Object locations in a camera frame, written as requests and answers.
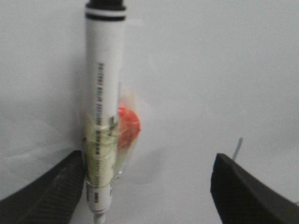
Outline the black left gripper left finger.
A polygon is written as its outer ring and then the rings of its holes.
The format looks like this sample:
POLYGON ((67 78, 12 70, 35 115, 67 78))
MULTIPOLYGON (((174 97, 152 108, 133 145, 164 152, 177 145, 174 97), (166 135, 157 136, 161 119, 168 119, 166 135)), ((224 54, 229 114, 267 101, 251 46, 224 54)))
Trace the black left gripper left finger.
POLYGON ((75 150, 0 202, 2 224, 68 224, 82 195, 84 163, 75 150))

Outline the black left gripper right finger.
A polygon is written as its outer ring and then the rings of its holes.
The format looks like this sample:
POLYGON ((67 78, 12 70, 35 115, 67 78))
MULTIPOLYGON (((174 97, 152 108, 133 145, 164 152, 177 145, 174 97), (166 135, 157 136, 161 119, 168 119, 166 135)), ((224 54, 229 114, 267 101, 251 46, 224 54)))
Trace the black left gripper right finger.
POLYGON ((297 224, 299 207, 225 154, 215 157, 210 192, 224 224, 297 224))

